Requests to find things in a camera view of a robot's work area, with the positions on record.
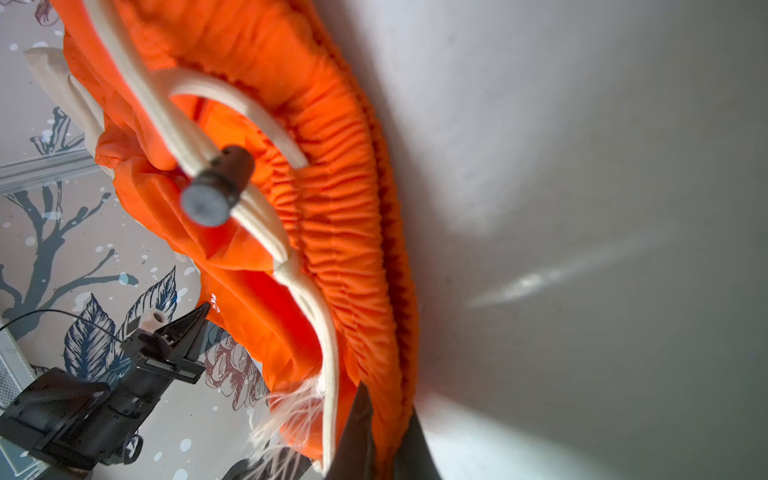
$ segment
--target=orange fabric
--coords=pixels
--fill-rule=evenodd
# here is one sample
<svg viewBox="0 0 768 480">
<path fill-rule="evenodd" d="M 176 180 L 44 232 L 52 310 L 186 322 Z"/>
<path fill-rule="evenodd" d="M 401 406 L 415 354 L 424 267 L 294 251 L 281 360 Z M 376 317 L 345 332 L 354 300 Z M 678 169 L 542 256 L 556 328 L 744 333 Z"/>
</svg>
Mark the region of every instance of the orange fabric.
<svg viewBox="0 0 768 480">
<path fill-rule="evenodd" d="M 82 5 L 54 1 L 67 28 L 72 73 L 104 109 L 96 161 L 134 218 L 200 267 L 209 317 L 263 364 L 273 391 L 319 372 L 321 353 L 288 291 L 269 275 L 269 254 L 230 221 L 213 229 L 182 213 L 180 172 L 88 22 Z M 372 108 L 309 0 L 119 0 L 124 24 L 151 70 L 195 68 L 258 100 L 296 138 L 310 166 L 293 171 L 269 140 L 220 104 L 175 98 L 220 146 L 256 159 L 251 181 L 276 208 L 323 291 L 336 324 L 342 387 L 338 435 L 361 381 L 374 409 L 380 476 L 412 413 L 418 313 L 396 189 Z M 320 425 L 305 455 L 319 458 Z"/>
</svg>

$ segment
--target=blue leaf print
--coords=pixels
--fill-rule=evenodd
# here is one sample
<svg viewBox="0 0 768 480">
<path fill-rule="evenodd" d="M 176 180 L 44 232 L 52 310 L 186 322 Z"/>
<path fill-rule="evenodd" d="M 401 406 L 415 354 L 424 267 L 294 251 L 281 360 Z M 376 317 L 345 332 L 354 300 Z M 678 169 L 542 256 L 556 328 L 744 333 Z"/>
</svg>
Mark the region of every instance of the blue leaf print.
<svg viewBox="0 0 768 480">
<path fill-rule="evenodd" d="M 118 331 L 118 338 L 121 341 L 138 328 L 139 319 L 150 308 L 156 308 L 165 313 L 169 322 L 174 318 L 176 311 L 176 267 L 144 292 L 128 310 L 125 321 Z"/>
<path fill-rule="evenodd" d="M 208 326 L 208 330 L 205 332 L 205 347 L 203 348 L 203 352 L 200 354 L 200 357 L 202 358 L 205 356 L 205 354 L 208 353 L 208 351 L 212 349 L 214 345 L 220 343 L 227 337 L 227 335 L 229 335 L 229 333 L 225 329 L 211 323 Z"/>
<path fill-rule="evenodd" d="M 95 382 L 106 373 L 107 357 L 114 348 L 112 338 L 96 326 L 114 334 L 114 322 L 91 295 L 91 300 L 64 338 L 67 372 L 86 382 Z"/>
<path fill-rule="evenodd" d="M 174 312 L 176 311 L 176 267 L 171 269 L 168 275 L 164 276 L 159 282 L 139 296 L 136 303 L 128 310 L 125 321 L 118 330 L 117 338 L 120 341 L 128 338 L 139 327 L 141 316 L 150 308 L 156 308 L 164 312 L 169 322 L 174 318 Z M 114 381 L 123 376 L 130 366 L 131 359 L 120 350 L 120 346 L 117 340 L 115 340 L 108 353 L 107 372 L 102 381 L 110 385 L 114 384 Z"/>
</svg>

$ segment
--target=black cable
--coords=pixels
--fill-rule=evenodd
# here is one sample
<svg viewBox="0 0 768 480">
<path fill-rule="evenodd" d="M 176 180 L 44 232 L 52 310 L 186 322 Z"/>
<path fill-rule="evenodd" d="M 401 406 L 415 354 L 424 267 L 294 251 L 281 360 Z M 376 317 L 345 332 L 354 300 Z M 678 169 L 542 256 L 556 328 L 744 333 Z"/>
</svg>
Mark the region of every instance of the black cable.
<svg viewBox="0 0 768 480">
<path fill-rule="evenodd" d="M 6 323 L 5 325 L 3 325 L 3 326 L 0 326 L 0 332 L 2 332 L 3 330 L 7 329 L 8 327 L 10 327 L 11 325 L 13 325 L 14 323 L 18 322 L 20 319 L 23 319 L 23 318 L 24 318 L 24 317 L 26 317 L 26 316 L 30 316 L 30 315 L 32 315 L 32 314 L 34 314 L 34 313 L 45 313 L 45 312 L 63 313 L 64 315 L 73 316 L 74 318 L 76 318 L 76 319 L 78 319 L 78 320 L 80 320 L 80 321 L 82 321 L 82 322 L 90 323 L 91 325 L 95 326 L 96 328 L 98 328 L 98 329 L 99 329 L 99 330 L 101 330 L 102 332 L 106 333 L 107 335 L 109 335 L 110 337 L 112 337 L 113 339 L 115 339 L 115 340 L 116 340 L 118 343 L 121 343 L 121 342 L 122 342 L 122 340 L 118 339 L 118 338 L 115 336 L 115 334 L 114 334 L 114 333 L 112 333 L 112 332 L 110 332 L 109 330 L 107 330 L 107 329 L 105 329 L 105 328 L 103 328 L 103 327 L 99 326 L 99 325 L 98 325 L 96 322 L 92 322 L 92 321 L 90 321 L 90 320 L 86 320 L 86 319 L 84 319 L 84 318 L 80 317 L 79 315 L 75 315 L 75 314 L 73 314 L 73 313 L 65 312 L 64 310 L 55 310 L 55 309 L 49 309 L 49 308 L 46 308 L 46 309 L 41 309 L 41 310 L 32 310 L 31 312 L 29 312 L 29 313 L 25 313 L 25 314 L 24 314 L 24 315 L 22 315 L 22 316 L 17 316 L 16 318 L 14 318 L 13 320 L 10 320 L 10 321 L 9 321 L 8 323 Z"/>
</svg>

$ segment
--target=floral wallpaper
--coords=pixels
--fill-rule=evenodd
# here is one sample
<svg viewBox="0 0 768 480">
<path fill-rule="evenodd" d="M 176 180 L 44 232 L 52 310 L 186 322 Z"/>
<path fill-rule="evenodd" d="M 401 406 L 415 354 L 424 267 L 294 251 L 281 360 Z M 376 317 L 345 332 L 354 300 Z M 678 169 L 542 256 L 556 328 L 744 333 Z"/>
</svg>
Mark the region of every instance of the floral wallpaper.
<svg viewBox="0 0 768 480">
<path fill-rule="evenodd" d="M 27 142 L 52 154 L 79 142 L 58 109 L 51 133 Z M 115 382 L 129 366 L 118 339 L 153 307 L 175 319 L 198 301 L 197 268 L 122 208 L 111 179 L 96 172 L 0 197 L 0 313 L 37 374 L 59 367 L 88 381 Z M 223 478 L 247 456 L 249 418 L 266 411 L 267 390 L 248 352 L 221 328 L 207 332 L 195 386 L 175 382 L 142 425 L 132 465 L 98 467 L 94 478 Z M 0 439 L 0 478 L 32 480 L 37 462 Z"/>
</svg>

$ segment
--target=cord knot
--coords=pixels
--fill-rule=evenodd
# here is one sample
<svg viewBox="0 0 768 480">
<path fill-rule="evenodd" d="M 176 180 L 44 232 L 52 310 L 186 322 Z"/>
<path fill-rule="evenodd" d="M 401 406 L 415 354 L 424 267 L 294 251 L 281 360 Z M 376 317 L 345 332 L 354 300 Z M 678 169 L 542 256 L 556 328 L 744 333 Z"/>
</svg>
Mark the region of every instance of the cord knot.
<svg viewBox="0 0 768 480">
<path fill-rule="evenodd" d="M 280 284 L 291 288 L 301 274 L 301 262 L 295 250 L 288 253 L 288 260 L 274 263 L 272 276 Z"/>
</svg>

